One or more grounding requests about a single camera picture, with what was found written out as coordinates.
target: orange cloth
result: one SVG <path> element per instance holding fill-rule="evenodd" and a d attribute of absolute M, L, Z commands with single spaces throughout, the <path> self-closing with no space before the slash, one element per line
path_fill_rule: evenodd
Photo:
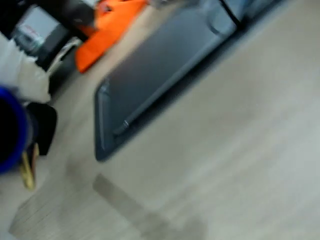
<path fill-rule="evenodd" d="M 102 0 L 95 10 L 95 25 L 98 29 L 75 53 L 78 70 L 84 73 L 107 49 L 126 32 L 147 0 Z"/>

